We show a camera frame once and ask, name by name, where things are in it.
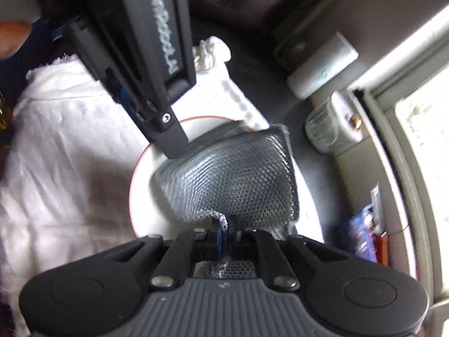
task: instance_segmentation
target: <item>white cloth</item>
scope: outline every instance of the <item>white cloth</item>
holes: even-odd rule
[[[28,333],[18,307],[26,281],[133,239],[129,184],[148,144],[76,56],[35,69],[29,81],[14,112],[16,135],[0,183],[2,288],[18,337]],[[173,110],[179,120],[216,115],[268,125],[224,63],[197,74],[197,85]],[[299,231],[322,241],[300,174],[298,183]]]

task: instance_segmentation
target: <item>wall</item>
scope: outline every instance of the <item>wall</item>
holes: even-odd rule
[[[40,6],[36,0],[0,0],[0,21],[34,23],[39,17]]]
[[[311,11],[312,19],[298,21],[298,29],[290,34],[291,42],[303,43],[295,59],[299,66],[336,30],[360,53],[359,58],[341,74],[329,81],[311,100],[316,106],[335,90],[346,88],[391,49],[410,36],[449,0],[320,0],[318,13]]]

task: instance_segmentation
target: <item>mesh bag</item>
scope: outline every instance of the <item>mesh bag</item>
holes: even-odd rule
[[[284,239],[295,232],[299,200],[288,132],[284,126],[250,131],[223,124],[193,140],[185,154],[167,160],[154,183],[181,222],[226,216]]]

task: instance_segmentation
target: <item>white plate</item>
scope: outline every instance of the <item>white plate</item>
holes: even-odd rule
[[[227,118],[204,116],[182,120],[181,126],[189,140],[193,140],[229,121]],[[150,144],[134,169],[129,189],[129,214],[138,238],[148,234],[161,234],[164,239],[172,240],[183,229],[210,224],[203,222],[193,226],[192,223],[180,224],[174,221],[163,194],[151,183],[154,172],[166,160],[167,157]]]

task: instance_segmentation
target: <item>black plastic part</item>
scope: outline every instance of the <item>black plastic part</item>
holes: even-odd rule
[[[267,287],[282,292],[297,290],[299,288],[298,278],[271,234],[261,230],[251,233],[254,236],[257,247],[258,270]],[[296,284],[289,288],[279,287],[275,283],[277,277],[287,277],[296,280]]]
[[[405,274],[306,237],[275,241],[265,231],[240,231],[232,217],[229,223],[232,259],[252,261],[257,277],[268,288],[298,297],[323,331],[347,337],[402,337],[416,332],[426,314],[426,292]],[[218,223],[205,235],[198,233],[190,229],[166,242],[142,238],[35,277],[20,296],[28,327],[50,337],[93,337],[113,331],[132,320],[149,294],[163,290],[169,297],[184,287],[197,262],[221,258]],[[168,276],[173,285],[154,288],[154,276]],[[299,288],[281,287],[275,282],[278,276],[298,279]],[[228,285],[219,283],[217,288]],[[270,308],[295,315],[281,312],[274,304]]]
[[[187,0],[40,0],[53,28],[65,31],[92,75],[169,158],[188,139],[171,104],[196,83]]]
[[[36,276],[19,299],[28,328],[92,337],[120,326],[148,294],[161,247],[161,239],[145,237]]]
[[[154,270],[149,282],[150,288],[160,290],[151,285],[151,279],[155,276],[168,276],[173,279],[173,285],[163,290],[174,289],[183,284],[192,271],[192,250],[194,248],[195,232],[188,229],[179,233],[173,244],[165,253],[156,270]]]
[[[286,250],[305,305],[337,333],[406,336],[426,315],[426,292],[399,271],[302,236],[289,237]]]

